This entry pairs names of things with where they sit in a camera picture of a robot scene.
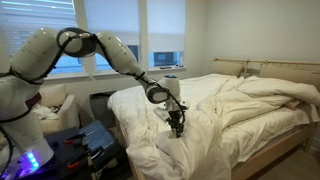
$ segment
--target robotic end effector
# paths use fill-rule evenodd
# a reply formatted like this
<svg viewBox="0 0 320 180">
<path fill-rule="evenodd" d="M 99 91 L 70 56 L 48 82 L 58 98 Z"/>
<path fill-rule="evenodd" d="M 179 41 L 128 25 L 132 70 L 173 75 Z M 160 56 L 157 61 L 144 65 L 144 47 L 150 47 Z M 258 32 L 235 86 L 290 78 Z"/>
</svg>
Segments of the robotic end effector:
<svg viewBox="0 0 320 180">
<path fill-rule="evenodd" d="M 179 79 L 173 75 L 166 75 L 159 81 L 162 87 L 170 89 L 170 97 L 161 107 L 155 108 L 154 113 L 163 121 L 168 122 L 179 138 L 184 130 L 184 111 L 189 109 L 189 103 L 181 100 Z"/>
</svg>

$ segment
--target blue light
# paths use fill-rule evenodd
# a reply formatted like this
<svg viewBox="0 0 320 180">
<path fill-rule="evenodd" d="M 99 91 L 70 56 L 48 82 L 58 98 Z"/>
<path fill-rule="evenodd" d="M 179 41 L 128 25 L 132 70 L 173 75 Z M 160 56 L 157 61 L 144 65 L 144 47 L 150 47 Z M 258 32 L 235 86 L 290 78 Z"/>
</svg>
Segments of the blue light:
<svg viewBox="0 0 320 180">
<path fill-rule="evenodd" d="M 33 165 L 33 167 L 38 167 L 39 166 L 39 164 L 37 162 L 33 163 L 32 165 Z"/>
<path fill-rule="evenodd" d="M 28 156 L 28 158 L 29 158 L 29 159 L 34 158 L 34 156 L 33 156 L 33 154 L 32 154 L 32 153 L 28 153 L 28 155 L 27 155 L 27 156 Z"/>
<path fill-rule="evenodd" d="M 176 76 L 174 76 L 174 75 L 165 75 L 164 77 L 169 78 L 169 79 L 177 78 L 177 77 L 176 77 Z"/>
</svg>

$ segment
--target pillow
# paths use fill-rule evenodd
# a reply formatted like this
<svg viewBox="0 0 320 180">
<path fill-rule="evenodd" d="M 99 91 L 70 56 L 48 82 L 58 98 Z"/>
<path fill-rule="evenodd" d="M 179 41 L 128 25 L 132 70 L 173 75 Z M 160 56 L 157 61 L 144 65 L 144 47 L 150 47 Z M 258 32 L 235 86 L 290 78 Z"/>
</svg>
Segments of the pillow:
<svg viewBox="0 0 320 180">
<path fill-rule="evenodd" d="M 43 87 L 39 92 L 42 97 L 42 99 L 39 101 L 39 104 L 46 107 L 59 106 L 63 104 L 67 97 L 65 92 L 65 84 Z"/>
<path fill-rule="evenodd" d="M 239 77 L 242 68 L 243 64 L 214 61 L 212 62 L 210 73 L 232 75 Z"/>
<path fill-rule="evenodd" d="M 312 84 L 320 92 L 320 73 L 314 71 L 262 64 L 260 77 L 277 78 L 296 83 Z"/>
</svg>

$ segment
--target wrinkled fabric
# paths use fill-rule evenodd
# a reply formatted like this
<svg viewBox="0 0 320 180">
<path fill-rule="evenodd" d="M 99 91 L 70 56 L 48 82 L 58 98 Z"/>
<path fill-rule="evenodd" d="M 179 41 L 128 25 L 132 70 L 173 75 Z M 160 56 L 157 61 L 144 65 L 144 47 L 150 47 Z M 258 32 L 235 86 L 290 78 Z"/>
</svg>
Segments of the wrinkled fabric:
<svg viewBox="0 0 320 180">
<path fill-rule="evenodd" d="M 142 87 L 109 99 L 108 107 L 129 134 L 127 153 L 149 179 L 230 179 L 234 163 L 250 153 L 240 146 L 246 144 L 244 137 L 238 149 L 246 153 L 230 159 L 227 153 L 233 152 L 224 152 L 223 131 L 276 111 L 293 98 L 320 105 L 314 86 L 277 79 L 211 74 L 181 80 L 180 86 L 181 98 L 190 102 L 181 138 L 153 113 L 157 105 L 148 102 Z"/>
</svg>

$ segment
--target blanket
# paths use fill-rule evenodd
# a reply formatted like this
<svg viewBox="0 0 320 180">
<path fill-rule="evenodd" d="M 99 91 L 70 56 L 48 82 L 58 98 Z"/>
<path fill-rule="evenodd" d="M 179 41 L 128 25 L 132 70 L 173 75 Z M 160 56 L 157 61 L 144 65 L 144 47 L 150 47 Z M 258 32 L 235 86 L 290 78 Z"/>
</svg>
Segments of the blanket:
<svg viewBox="0 0 320 180">
<path fill-rule="evenodd" d="M 149 179 L 189 179 L 209 150 L 216 158 L 203 177 L 230 179 L 231 165 L 217 146 L 226 127 L 274 111 L 294 98 L 320 105 L 320 94 L 311 85 L 218 74 L 200 79 L 207 81 L 180 81 L 181 97 L 190 101 L 181 138 L 153 113 L 157 105 L 148 102 L 140 86 L 110 97 L 108 107 L 129 134 L 127 153 Z"/>
<path fill-rule="evenodd" d="M 38 103 L 32 107 L 32 112 L 36 113 L 40 120 L 59 119 L 58 115 L 55 113 L 55 111 L 53 111 L 52 108 L 42 106 Z"/>
</svg>

